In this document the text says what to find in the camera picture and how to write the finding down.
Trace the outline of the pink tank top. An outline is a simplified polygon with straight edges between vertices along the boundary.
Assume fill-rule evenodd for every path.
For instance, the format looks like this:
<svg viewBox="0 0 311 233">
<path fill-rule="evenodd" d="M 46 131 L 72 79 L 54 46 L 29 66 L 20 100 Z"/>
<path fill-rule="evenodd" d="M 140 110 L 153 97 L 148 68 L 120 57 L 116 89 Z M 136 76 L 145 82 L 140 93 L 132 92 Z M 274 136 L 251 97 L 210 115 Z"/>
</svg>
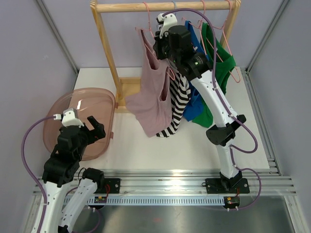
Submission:
<svg viewBox="0 0 311 233">
<path fill-rule="evenodd" d="M 144 30 L 136 31 L 143 48 L 140 91 L 125 97 L 125 103 L 145 134 L 152 137 L 166 129 L 172 120 L 170 67 L 165 60 L 157 59 Z"/>
</svg>

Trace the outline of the green tank top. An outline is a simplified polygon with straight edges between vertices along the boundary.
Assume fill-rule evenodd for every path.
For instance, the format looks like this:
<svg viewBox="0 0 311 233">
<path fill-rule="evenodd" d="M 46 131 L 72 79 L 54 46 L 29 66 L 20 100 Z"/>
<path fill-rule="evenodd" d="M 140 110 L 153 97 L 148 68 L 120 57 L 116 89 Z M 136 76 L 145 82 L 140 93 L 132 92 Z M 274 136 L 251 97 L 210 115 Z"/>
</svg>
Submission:
<svg viewBox="0 0 311 233">
<path fill-rule="evenodd" d="M 209 58 L 213 58 L 213 33 L 212 29 L 207 23 L 202 25 L 202 37 L 206 40 L 205 41 L 205 48 Z M 215 78 L 222 90 L 222 92 L 226 93 L 226 86 L 227 81 L 230 76 L 230 71 L 233 70 L 236 63 L 234 57 L 231 56 L 221 45 L 219 42 L 216 42 L 217 54 L 216 54 L 216 71 L 215 71 Z M 196 123 L 202 127 L 209 128 L 213 124 L 213 115 L 210 109 L 205 104 L 204 100 L 202 99 L 203 104 L 203 112 L 197 116 L 193 123 Z"/>
</svg>

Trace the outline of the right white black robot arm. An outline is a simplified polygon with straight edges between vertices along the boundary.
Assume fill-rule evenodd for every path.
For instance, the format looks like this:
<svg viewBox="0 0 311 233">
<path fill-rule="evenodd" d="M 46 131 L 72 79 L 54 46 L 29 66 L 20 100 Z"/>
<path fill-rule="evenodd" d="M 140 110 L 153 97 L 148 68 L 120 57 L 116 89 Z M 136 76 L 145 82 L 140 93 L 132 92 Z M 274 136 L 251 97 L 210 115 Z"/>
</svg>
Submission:
<svg viewBox="0 0 311 233">
<path fill-rule="evenodd" d="M 153 46 L 158 59 L 168 59 L 170 64 L 196 88 L 210 109 L 214 125 L 206 131 L 209 141 L 216 146 L 220 160 L 220 178 L 215 188 L 232 192 L 242 179 L 231 160 L 229 144 L 239 128 L 238 120 L 246 121 L 244 115 L 228 112 L 230 104 L 212 77 L 213 68 L 201 52 L 193 50 L 190 31 L 183 25 L 167 28 L 161 26 L 155 34 Z"/>
</svg>

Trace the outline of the blue tank top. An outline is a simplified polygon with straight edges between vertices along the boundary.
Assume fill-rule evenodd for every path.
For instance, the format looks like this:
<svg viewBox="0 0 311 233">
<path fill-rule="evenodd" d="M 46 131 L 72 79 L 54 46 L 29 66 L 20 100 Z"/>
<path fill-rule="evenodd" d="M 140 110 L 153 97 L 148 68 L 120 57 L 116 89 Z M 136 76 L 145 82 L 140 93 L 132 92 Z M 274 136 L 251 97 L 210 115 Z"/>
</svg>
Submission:
<svg viewBox="0 0 311 233">
<path fill-rule="evenodd" d="M 185 27 L 190 32 L 191 43 L 192 46 L 194 47 L 193 50 L 206 55 L 207 53 L 204 51 L 202 45 L 200 44 L 193 29 L 193 25 L 189 20 L 185 21 Z M 194 86 L 191 83 L 189 83 L 189 86 L 191 91 L 191 98 L 184 109 L 183 117 L 187 121 L 192 121 L 203 112 L 204 107 L 202 104 L 202 97 L 200 93 L 194 88 Z"/>
</svg>

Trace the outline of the black white striped tank top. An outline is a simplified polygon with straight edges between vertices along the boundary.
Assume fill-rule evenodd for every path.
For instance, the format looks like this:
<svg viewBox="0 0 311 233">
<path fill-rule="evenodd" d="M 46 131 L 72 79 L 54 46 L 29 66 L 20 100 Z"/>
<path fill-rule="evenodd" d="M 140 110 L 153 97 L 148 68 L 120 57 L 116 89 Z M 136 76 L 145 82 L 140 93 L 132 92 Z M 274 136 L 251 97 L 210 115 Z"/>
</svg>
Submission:
<svg viewBox="0 0 311 233">
<path fill-rule="evenodd" d="M 191 99 L 191 90 L 187 78 L 177 70 L 173 70 L 173 73 L 175 79 L 170 80 L 172 120 L 166 129 L 156 134 L 157 137 L 170 137 L 177 132 L 184 110 Z"/>
</svg>

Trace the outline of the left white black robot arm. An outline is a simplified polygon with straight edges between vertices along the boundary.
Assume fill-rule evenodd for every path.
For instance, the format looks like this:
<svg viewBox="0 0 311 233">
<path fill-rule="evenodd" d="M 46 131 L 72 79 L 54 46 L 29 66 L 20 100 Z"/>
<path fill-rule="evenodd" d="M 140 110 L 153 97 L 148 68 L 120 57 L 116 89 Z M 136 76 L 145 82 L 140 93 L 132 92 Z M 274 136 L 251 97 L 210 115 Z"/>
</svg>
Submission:
<svg viewBox="0 0 311 233">
<path fill-rule="evenodd" d="M 93 116 L 87 119 L 92 130 L 85 124 L 73 123 L 60 128 L 57 144 L 44 164 L 43 184 L 40 185 L 42 200 L 32 229 L 34 233 L 72 232 L 88 198 L 104 190 L 103 172 L 88 168 L 74 195 L 67 205 L 63 204 L 86 147 L 106 136 L 103 124 Z"/>
</svg>

